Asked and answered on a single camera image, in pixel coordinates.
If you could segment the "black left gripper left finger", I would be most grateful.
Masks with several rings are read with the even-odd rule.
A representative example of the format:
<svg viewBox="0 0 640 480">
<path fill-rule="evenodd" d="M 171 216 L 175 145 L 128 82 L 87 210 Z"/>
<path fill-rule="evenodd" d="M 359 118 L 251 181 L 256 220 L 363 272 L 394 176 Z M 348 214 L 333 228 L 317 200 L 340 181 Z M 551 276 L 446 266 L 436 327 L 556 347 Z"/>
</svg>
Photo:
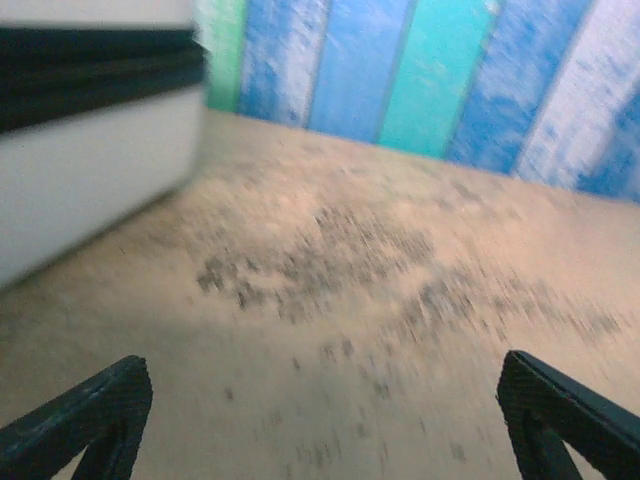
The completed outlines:
<svg viewBox="0 0 640 480">
<path fill-rule="evenodd" d="M 146 360 L 129 355 L 1 428 L 1 477 L 129 479 L 151 409 Z"/>
</svg>

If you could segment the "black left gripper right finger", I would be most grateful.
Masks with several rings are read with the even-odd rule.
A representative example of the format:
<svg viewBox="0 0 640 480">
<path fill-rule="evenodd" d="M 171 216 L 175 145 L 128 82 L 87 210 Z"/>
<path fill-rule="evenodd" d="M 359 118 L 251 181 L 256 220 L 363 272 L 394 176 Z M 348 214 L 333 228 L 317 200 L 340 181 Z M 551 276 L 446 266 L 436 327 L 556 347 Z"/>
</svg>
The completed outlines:
<svg viewBox="0 0 640 480">
<path fill-rule="evenodd" d="M 639 477 L 639 417 L 522 350 L 504 357 L 497 401 L 524 479 L 579 479 L 571 446 L 606 479 Z"/>
</svg>

